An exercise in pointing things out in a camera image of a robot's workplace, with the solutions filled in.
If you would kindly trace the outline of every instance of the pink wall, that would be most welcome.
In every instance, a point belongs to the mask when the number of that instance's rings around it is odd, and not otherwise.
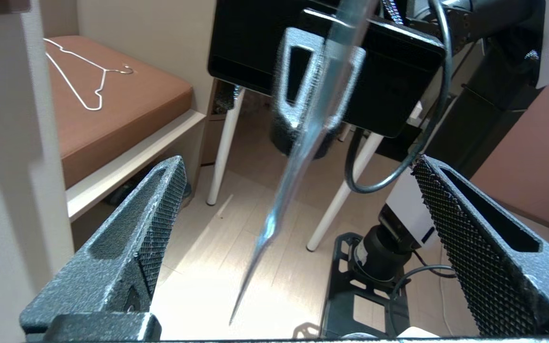
[[[491,197],[549,222],[549,86],[471,182]]]

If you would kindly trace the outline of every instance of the black metal base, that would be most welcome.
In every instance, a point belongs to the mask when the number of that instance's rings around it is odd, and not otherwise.
[[[353,256],[353,249],[362,238],[362,236],[352,232],[342,234],[336,238],[329,274],[329,285],[327,285],[327,297],[321,323],[320,336],[322,338],[334,339],[344,336],[345,334],[357,332],[372,334],[381,339],[395,336],[392,323],[389,320],[387,307],[390,302],[389,297],[391,291],[397,280],[399,280],[403,274],[403,271],[400,271],[392,282],[376,282],[364,276],[363,273],[357,270],[353,258],[351,258],[351,256]],[[348,244],[348,252],[342,250],[343,242]],[[339,270],[340,260],[347,262],[348,271],[341,272]],[[353,280],[357,280],[366,285],[366,289],[351,284]],[[387,293],[387,297],[377,295],[375,290]],[[386,332],[374,329],[353,319],[355,295],[383,306]],[[410,327],[406,291],[403,287],[401,289],[401,294],[393,302],[392,308],[394,311],[395,328],[402,332]]]

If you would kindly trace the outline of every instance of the white shelf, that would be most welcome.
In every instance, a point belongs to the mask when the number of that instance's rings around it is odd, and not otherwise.
[[[204,114],[194,110],[186,111],[150,137],[69,188],[65,192],[69,219],[76,220],[116,187],[162,154],[181,135],[200,123],[205,117]]]

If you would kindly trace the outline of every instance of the hanger hook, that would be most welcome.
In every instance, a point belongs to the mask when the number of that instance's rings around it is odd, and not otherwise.
[[[126,64],[124,65],[124,68],[128,69],[128,71],[122,71],[118,69],[108,70],[108,71],[115,71],[115,72],[119,72],[120,74],[133,74],[133,72],[135,72],[131,67],[129,67]]]

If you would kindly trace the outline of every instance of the white panel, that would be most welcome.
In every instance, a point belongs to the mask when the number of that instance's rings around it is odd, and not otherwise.
[[[399,176],[387,198],[387,205],[420,245],[427,247],[433,243],[437,236],[436,232],[433,232],[425,243],[422,242],[434,224],[427,206],[423,204],[423,194],[418,188],[418,182],[410,175],[410,168]]]
[[[72,256],[39,2],[0,15],[0,342]]]

